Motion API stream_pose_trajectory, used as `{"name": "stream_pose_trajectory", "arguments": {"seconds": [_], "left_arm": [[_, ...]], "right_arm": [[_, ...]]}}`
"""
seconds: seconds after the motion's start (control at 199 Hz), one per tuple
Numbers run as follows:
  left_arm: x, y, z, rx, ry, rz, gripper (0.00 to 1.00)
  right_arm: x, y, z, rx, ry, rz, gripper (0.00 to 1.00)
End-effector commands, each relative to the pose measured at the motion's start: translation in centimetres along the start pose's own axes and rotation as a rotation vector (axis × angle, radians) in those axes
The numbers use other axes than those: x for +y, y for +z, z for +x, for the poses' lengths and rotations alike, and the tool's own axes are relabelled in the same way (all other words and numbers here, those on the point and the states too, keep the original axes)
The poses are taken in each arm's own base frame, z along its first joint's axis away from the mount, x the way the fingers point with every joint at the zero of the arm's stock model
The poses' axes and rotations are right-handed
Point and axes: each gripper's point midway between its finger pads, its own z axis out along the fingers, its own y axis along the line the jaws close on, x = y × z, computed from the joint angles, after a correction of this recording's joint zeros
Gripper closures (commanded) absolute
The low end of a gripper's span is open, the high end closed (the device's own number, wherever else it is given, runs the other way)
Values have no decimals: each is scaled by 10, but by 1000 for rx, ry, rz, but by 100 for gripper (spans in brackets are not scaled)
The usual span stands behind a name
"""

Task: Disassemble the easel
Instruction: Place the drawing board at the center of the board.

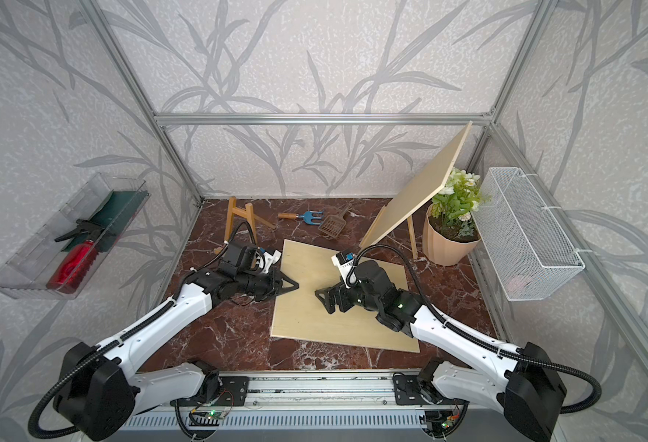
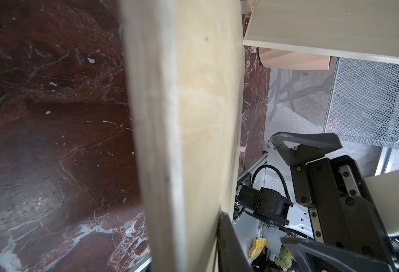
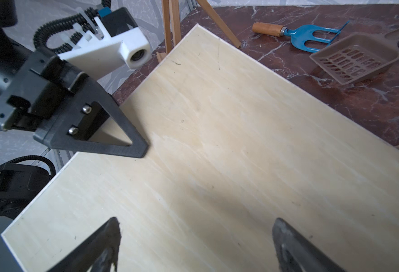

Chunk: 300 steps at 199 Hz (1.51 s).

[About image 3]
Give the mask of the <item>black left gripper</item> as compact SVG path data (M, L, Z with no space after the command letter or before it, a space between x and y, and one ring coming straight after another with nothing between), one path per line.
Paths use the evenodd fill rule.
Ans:
M0 131L24 130L51 148L142 158L148 143L114 99L47 51L0 56Z

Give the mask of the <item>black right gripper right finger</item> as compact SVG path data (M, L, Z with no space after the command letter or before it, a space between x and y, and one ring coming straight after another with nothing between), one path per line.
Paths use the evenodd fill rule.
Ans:
M345 271L282 218L275 220L272 237L281 272Z

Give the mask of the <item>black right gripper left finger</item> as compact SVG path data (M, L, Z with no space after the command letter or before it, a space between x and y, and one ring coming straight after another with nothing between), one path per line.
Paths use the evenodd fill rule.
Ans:
M120 223L116 217L111 217L50 271L116 272L120 244Z

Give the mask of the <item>light plywood board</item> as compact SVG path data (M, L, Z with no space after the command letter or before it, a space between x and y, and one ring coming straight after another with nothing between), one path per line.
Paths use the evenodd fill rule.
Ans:
M44 272L115 216L119 271L276 271L283 218L348 272L399 272L399 150L195 26L122 105L144 158L76 153L2 237Z

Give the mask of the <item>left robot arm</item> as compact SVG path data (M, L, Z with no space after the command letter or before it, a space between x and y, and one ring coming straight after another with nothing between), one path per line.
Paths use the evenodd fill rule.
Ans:
M4 29L17 23L14 1L0 1L0 131L31 131L52 150L144 157L148 143L98 80L151 57L128 9L110 1L50 21L31 51Z

